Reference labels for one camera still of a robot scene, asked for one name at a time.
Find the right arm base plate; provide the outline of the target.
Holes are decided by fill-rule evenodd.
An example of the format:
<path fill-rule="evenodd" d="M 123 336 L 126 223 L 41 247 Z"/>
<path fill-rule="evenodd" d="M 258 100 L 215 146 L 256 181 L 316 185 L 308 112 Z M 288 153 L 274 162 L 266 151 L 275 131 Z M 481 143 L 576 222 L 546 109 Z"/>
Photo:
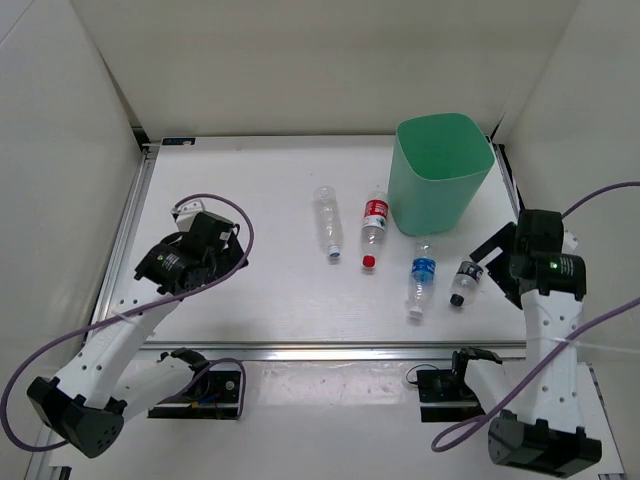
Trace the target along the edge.
<path fill-rule="evenodd" d="M 484 414 L 476 395 L 451 369 L 419 364 L 407 371 L 405 381 L 418 391 L 422 423 L 462 422 Z"/>

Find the clear bottle blue cap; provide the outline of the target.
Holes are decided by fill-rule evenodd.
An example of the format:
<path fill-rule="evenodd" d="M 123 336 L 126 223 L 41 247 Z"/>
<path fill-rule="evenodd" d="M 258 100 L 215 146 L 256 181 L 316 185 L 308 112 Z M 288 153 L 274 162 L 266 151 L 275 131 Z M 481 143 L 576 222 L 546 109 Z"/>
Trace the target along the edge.
<path fill-rule="evenodd" d="M 317 188 L 313 206 L 322 249 L 331 262 L 337 262 L 342 253 L 343 229 L 335 190 L 330 186 Z"/>

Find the blue label bottle white cap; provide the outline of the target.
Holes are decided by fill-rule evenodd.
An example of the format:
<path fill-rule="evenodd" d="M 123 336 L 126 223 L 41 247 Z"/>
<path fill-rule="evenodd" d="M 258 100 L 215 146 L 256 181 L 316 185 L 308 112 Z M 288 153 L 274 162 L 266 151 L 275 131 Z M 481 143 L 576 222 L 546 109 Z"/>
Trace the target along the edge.
<path fill-rule="evenodd" d="M 422 320 L 430 307 L 435 290 L 436 266 L 433 241 L 419 238 L 411 263 L 407 299 L 408 315 L 412 320 Z"/>

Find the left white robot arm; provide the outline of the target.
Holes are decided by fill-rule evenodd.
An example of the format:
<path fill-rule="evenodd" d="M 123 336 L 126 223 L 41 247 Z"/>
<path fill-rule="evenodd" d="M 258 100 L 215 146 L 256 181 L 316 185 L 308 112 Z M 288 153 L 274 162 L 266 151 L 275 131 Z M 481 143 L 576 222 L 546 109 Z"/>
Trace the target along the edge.
<path fill-rule="evenodd" d="M 88 458 L 103 454 L 125 423 L 167 398 L 208 397 L 208 361 L 190 349 L 164 352 L 143 372 L 123 372 L 156 327 L 187 294 L 247 266 L 238 224 L 202 211 L 188 229 L 163 238 L 134 269 L 133 293 L 115 323 L 93 333 L 52 378 L 33 380 L 27 395 L 41 420 Z"/>

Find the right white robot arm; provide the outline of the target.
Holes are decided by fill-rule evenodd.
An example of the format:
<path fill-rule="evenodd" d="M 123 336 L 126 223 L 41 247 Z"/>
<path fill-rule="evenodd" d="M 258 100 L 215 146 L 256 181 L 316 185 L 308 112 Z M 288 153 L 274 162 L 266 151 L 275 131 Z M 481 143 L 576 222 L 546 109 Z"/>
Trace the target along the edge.
<path fill-rule="evenodd" d="M 476 397 L 489 420 L 488 451 L 496 465 L 569 478 L 602 458 L 602 443 L 587 436 L 578 401 L 577 351 L 567 341 L 582 319 L 586 264 L 563 250 L 558 212 L 524 209 L 472 252 L 493 250 L 489 276 L 523 311 L 528 374 L 512 385 L 494 352 L 465 347 L 452 356 L 449 387 Z"/>

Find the green plastic bin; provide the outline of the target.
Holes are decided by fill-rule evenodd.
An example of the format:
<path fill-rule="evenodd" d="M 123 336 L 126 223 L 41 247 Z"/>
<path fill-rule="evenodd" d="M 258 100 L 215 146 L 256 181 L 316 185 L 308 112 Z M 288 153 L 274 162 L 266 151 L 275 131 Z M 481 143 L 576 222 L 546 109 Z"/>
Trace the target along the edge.
<path fill-rule="evenodd" d="M 401 122 L 387 196 L 397 228 L 409 236 L 453 229 L 494 164 L 476 123 L 460 113 Z"/>

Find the aluminium table frame rail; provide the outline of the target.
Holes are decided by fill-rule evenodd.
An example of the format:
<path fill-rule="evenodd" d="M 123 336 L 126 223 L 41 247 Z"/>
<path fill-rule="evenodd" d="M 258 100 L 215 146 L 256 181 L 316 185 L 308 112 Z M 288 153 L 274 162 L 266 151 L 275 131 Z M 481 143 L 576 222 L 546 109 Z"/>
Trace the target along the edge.
<path fill-rule="evenodd" d="M 518 479 L 494 465 L 487 435 L 435 454 L 438 423 L 422 423 L 405 375 L 415 364 L 444 366 L 471 344 L 499 352 L 509 376 L 525 374 L 524 320 L 491 282 L 464 314 L 448 306 L 461 258 L 515 217 L 501 159 L 458 226 L 437 251 L 437 287 L 420 324 L 406 315 L 413 242 L 390 228 L 373 273 L 359 260 L 368 194 L 386 186 L 389 137 L 199 138 L 193 146 L 152 146 L 134 188 L 124 231 L 96 314 L 134 291 L 130 271 L 172 231 L 171 207 L 200 192 L 228 215 L 235 201 L 253 221 L 249 266 L 189 299 L 158 327 L 129 373 L 164 351 L 186 347 L 246 368 L 238 421 L 139 416 L 104 455 L 66 447 L 48 463 L 69 479 Z M 314 191 L 335 190 L 343 229 L 331 262 L 318 238 Z"/>

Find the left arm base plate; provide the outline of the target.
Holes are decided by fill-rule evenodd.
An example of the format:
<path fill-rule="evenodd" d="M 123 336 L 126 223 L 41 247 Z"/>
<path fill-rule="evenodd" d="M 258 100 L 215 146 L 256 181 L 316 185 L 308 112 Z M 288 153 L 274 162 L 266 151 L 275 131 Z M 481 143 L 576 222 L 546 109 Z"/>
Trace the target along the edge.
<path fill-rule="evenodd" d="M 244 413 L 246 369 L 236 359 L 209 361 L 198 382 L 148 410 L 149 419 L 237 421 Z"/>

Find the small bottle black cap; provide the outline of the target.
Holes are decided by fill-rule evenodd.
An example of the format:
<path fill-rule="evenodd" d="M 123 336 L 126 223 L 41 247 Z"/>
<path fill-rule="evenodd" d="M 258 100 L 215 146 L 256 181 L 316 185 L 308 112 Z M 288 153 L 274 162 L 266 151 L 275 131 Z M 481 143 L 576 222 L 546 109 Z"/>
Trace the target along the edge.
<path fill-rule="evenodd" d="M 449 303 L 456 308 L 470 305 L 479 290 L 484 275 L 484 268 L 472 260 L 464 260 L 451 284 Z"/>

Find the red label bottle red cap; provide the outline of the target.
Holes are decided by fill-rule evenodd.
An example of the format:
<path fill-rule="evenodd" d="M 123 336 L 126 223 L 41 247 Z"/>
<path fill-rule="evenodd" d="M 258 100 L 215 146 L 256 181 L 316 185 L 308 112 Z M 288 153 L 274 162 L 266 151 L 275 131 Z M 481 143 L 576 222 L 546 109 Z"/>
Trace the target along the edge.
<path fill-rule="evenodd" d="M 376 191 L 369 195 L 364 208 L 361 228 L 362 266 L 373 269 L 384 245 L 388 223 L 387 194 Z"/>

